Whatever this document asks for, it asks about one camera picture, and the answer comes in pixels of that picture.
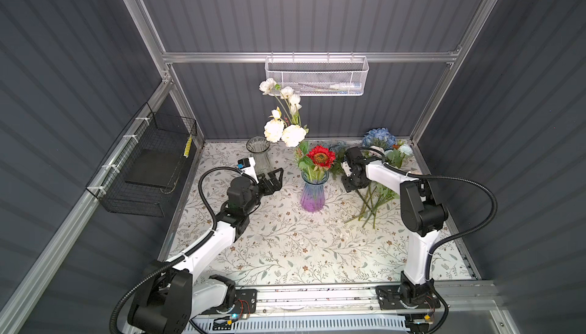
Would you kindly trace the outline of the red gerbera flower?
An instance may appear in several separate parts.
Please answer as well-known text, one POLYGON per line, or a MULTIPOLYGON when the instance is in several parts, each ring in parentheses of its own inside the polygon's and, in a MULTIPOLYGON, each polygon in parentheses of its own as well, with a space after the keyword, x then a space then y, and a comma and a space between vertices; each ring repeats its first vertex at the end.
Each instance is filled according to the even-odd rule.
POLYGON ((315 146, 307 157, 310 160, 307 173, 312 182, 321 181, 336 161, 336 154, 323 146, 315 146))

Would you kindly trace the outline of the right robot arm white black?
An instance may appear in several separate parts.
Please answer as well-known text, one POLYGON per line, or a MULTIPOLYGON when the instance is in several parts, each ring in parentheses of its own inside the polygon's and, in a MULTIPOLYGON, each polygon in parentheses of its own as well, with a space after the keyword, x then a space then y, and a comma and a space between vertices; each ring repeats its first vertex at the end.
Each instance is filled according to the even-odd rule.
POLYGON ((352 147, 344 153, 343 186, 351 192, 376 182, 399 195, 401 221, 410 237, 398 295, 406 308, 418 307, 433 295, 431 250, 448 213, 436 200, 429 181, 391 166, 382 159, 382 153, 366 157, 364 151, 362 147, 352 147))

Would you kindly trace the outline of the white poppy flower stem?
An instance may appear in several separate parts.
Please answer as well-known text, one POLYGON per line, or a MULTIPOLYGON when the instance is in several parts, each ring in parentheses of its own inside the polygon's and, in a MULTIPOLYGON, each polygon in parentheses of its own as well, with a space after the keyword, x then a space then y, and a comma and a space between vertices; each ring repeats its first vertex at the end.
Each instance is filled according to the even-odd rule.
POLYGON ((289 125, 302 124, 301 96, 293 88, 282 87, 273 78, 268 78, 259 84, 259 90, 265 96, 274 97, 279 104, 279 109, 273 111, 272 118, 285 120, 289 125))

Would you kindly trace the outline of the white peony flower stem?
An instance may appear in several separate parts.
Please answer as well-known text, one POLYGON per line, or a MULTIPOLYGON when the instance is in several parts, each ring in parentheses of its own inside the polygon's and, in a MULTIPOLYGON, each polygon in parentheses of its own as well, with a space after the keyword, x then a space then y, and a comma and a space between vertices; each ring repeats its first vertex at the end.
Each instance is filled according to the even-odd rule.
POLYGON ((286 147, 295 150, 295 160, 302 174, 312 182, 317 181, 316 166, 309 158, 309 143, 306 140, 308 128, 302 126, 300 104, 290 106, 293 111, 287 117, 279 107, 271 111, 269 121, 264 126, 264 137, 270 143, 282 141, 286 147))

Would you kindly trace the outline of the blue purple glass vase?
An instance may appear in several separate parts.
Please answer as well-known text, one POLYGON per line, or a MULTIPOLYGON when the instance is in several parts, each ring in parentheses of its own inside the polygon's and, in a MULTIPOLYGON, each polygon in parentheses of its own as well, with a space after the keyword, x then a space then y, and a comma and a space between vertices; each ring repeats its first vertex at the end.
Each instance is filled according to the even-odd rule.
POLYGON ((324 186, 329 180, 329 172, 324 172, 320 178, 311 178, 308 172, 302 172, 302 179, 305 186, 302 191, 301 206, 311 213, 322 210, 326 202, 324 186))

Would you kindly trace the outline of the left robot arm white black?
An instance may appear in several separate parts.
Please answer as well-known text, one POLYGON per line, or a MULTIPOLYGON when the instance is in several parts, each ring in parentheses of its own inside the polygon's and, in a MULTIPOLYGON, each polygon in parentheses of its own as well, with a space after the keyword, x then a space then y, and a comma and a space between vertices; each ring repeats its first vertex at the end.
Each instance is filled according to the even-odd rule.
POLYGON ((164 262, 154 260, 146 267, 144 278, 113 309, 110 332, 120 332, 118 317, 125 304, 130 306, 128 324, 145 333, 181 333, 192 318, 207 310, 232 308, 236 300, 232 280, 216 274, 200 285, 194 281, 243 235, 262 198, 282 189, 284 171, 255 175, 252 166, 243 164, 231 170, 237 176, 220 209, 214 211, 208 201, 203 202, 212 218, 211 228, 178 255, 164 262))

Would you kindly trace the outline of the pale blue peony stem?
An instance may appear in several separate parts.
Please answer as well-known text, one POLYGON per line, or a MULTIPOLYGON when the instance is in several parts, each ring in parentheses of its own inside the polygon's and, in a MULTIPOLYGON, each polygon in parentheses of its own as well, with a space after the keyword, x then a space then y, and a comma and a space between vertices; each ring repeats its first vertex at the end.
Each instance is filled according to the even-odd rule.
POLYGON ((412 147, 403 141, 393 145, 392 148, 385 151, 385 161, 390 166, 400 169, 403 166, 405 160, 411 158, 414 155, 412 147))

